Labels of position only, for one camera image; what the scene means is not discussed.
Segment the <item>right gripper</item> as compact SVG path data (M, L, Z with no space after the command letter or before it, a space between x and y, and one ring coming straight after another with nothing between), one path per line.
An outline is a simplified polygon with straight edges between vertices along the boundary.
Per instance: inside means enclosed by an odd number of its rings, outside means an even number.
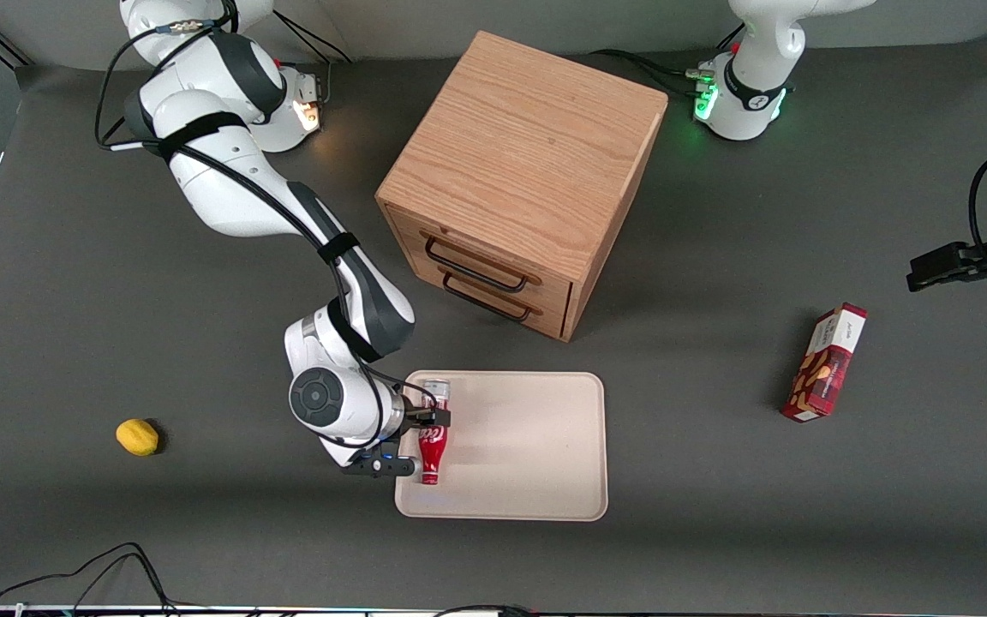
M449 410L414 410L411 399L401 390L403 387L398 384L388 387L389 411L386 415L385 424L385 456L398 456L401 434L406 433L411 425L407 417L408 411L412 411L412 424L420 428L450 427L452 425L452 414Z

